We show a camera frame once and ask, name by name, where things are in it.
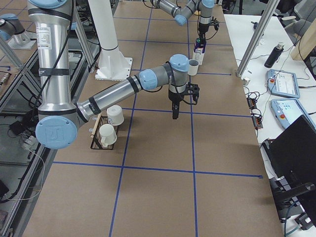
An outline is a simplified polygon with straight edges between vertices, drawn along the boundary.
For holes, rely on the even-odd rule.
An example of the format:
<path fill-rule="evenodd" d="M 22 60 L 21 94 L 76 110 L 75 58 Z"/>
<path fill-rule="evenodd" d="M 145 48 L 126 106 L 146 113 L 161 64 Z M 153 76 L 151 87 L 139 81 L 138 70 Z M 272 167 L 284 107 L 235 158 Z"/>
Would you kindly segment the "black power strip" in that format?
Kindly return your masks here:
<path fill-rule="evenodd" d="M 256 130 L 262 129 L 263 128 L 263 125 L 262 125 L 263 116 L 262 116 L 261 111 L 257 108 L 256 99 L 247 98 L 247 103 L 249 106 L 249 111 L 250 111 L 250 115 L 252 118 L 254 128 Z"/>

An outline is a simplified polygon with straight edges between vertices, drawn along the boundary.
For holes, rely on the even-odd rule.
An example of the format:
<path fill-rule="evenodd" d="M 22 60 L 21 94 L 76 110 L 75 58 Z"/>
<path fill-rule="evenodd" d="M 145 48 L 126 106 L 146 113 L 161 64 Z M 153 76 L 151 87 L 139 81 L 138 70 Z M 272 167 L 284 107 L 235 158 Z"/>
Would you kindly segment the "white mug lower rack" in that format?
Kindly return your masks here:
<path fill-rule="evenodd" d="M 113 145 L 117 140 L 117 134 L 111 124 L 104 124 L 99 128 L 101 144 L 103 147 Z"/>

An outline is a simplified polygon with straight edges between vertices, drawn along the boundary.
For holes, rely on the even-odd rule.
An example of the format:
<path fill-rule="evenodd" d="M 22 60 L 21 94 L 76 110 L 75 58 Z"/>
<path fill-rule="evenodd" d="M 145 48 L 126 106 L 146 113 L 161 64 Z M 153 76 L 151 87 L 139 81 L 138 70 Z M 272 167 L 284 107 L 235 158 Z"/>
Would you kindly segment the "black water bottle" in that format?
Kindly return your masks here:
<path fill-rule="evenodd" d="M 281 56 L 281 54 L 284 51 L 284 43 L 283 42 L 279 42 L 272 50 L 272 52 L 270 53 L 269 57 L 267 58 L 267 60 L 264 63 L 264 67 L 266 68 L 271 68 L 274 63 L 277 61 L 277 59 Z"/>

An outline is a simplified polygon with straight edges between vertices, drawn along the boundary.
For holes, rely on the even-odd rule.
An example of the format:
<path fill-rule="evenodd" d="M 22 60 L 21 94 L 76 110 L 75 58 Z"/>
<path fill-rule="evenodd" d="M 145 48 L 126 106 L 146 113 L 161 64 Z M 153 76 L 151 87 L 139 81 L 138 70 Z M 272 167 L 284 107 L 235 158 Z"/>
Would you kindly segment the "small metal cylinder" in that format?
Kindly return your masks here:
<path fill-rule="evenodd" d="M 242 79 L 242 84 L 243 84 L 244 86 L 249 85 L 249 83 L 250 83 L 250 78 L 244 77 L 244 78 Z"/>

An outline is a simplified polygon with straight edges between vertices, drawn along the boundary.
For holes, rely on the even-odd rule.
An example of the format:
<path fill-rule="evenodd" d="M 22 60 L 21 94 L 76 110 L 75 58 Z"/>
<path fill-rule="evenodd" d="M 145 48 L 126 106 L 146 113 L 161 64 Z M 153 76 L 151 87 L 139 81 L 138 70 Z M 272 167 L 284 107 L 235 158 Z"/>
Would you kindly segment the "blue white milk carton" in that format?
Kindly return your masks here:
<path fill-rule="evenodd" d="M 206 40 L 201 39 L 201 38 L 196 38 L 192 59 L 197 60 L 199 65 L 202 65 L 203 63 L 205 48 L 206 48 Z"/>

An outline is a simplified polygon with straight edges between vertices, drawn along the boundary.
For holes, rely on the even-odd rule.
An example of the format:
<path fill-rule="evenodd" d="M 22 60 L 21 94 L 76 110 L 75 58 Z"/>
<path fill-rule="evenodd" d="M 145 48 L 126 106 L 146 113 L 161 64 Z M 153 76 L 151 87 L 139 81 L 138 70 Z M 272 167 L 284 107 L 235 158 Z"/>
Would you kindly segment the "white mug grey interior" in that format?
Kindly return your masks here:
<path fill-rule="evenodd" d="M 189 60 L 188 75 L 195 76 L 198 73 L 199 62 L 196 59 Z"/>

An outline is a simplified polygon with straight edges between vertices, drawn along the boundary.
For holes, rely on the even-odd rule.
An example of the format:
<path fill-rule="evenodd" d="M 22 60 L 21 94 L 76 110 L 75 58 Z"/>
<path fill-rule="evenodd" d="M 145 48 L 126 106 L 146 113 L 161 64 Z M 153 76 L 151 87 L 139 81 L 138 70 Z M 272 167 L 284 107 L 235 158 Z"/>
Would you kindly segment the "white mug upper rack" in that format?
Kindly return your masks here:
<path fill-rule="evenodd" d="M 122 108 L 119 105 L 113 105 L 106 110 L 108 123 L 113 126 L 121 125 L 124 122 Z"/>

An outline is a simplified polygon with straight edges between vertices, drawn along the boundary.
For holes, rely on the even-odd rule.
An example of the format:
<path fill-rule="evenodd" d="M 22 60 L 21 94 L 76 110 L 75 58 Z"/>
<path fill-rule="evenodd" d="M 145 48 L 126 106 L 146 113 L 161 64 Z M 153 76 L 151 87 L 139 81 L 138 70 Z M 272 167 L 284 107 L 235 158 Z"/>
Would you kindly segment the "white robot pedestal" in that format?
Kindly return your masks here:
<path fill-rule="evenodd" d="M 101 47 L 98 80 L 125 80 L 130 75 L 132 58 L 124 57 L 118 45 L 111 4 L 109 0 L 88 2 Z"/>

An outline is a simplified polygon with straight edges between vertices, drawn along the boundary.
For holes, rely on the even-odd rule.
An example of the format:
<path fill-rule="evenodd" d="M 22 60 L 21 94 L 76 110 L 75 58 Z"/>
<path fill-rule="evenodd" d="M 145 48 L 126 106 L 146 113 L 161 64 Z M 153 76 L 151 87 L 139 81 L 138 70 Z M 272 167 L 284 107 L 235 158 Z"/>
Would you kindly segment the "teach pendant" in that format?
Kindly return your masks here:
<path fill-rule="evenodd" d="M 286 129 L 301 115 L 308 113 L 297 98 L 273 99 L 271 108 L 280 125 Z"/>
<path fill-rule="evenodd" d="M 283 70 L 268 70 L 268 89 L 272 95 L 300 98 L 299 86 L 295 73 Z"/>

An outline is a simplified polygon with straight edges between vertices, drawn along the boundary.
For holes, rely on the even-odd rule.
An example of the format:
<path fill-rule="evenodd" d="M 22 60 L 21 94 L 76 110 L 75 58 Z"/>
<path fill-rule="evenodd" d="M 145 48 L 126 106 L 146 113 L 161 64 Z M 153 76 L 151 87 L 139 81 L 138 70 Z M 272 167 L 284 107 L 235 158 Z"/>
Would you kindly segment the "black laptop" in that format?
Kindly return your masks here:
<path fill-rule="evenodd" d="M 306 116 L 262 145 L 277 177 L 284 177 L 292 188 L 316 183 L 316 129 Z"/>

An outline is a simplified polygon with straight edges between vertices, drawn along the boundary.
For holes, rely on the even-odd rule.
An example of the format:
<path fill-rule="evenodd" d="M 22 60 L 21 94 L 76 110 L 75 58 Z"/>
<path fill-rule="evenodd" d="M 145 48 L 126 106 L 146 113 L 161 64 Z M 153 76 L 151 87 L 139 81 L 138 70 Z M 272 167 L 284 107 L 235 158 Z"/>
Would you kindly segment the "lower teach pendant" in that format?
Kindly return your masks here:
<path fill-rule="evenodd" d="M 308 113 L 297 98 L 273 99 L 271 108 L 280 125 L 286 129 L 301 115 Z"/>

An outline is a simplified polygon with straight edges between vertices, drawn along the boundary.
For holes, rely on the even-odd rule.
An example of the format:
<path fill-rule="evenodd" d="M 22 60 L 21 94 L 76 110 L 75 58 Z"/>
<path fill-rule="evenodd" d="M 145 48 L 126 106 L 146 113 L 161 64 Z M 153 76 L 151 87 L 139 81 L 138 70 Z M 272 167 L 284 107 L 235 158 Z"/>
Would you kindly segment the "upper teach pendant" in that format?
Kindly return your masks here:
<path fill-rule="evenodd" d="M 268 89 L 272 95 L 300 98 L 299 86 L 295 73 L 283 70 L 268 70 Z"/>

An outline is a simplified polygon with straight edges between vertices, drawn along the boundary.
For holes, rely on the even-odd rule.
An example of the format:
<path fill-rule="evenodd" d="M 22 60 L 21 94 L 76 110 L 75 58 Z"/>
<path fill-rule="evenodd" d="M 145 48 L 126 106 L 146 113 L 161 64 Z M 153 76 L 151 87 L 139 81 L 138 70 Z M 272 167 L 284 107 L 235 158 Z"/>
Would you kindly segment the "white mug rack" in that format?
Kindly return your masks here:
<path fill-rule="evenodd" d="M 103 147 L 113 145 L 117 140 L 117 134 L 111 124 L 104 124 L 99 128 L 101 144 Z"/>
<path fill-rule="evenodd" d="M 113 126 L 121 125 L 124 122 L 122 108 L 119 105 L 113 105 L 106 110 L 108 123 Z"/>

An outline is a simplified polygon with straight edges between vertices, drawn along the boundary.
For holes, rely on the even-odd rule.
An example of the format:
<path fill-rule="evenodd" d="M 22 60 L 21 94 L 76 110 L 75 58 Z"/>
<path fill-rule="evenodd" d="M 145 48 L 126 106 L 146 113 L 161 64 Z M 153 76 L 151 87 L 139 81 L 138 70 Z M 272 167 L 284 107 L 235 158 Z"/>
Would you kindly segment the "aluminium frame post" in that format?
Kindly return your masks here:
<path fill-rule="evenodd" d="M 238 66 L 236 76 L 241 77 L 242 74 L 244 73 L 248 63 L 250 62 L 250 59 L 256 49 L 256 47 L 259 44 L 259 41 L 273 15 L 273 12 L 276 10 L 277 5 L 279 4 L 280 0 L 269 0 L 267 3 L 267 7 L 264 10 L 256 30 L 253 33 L 253 36 L 247 46 L 247 49 L 242 57 L 242 60 Z"/>

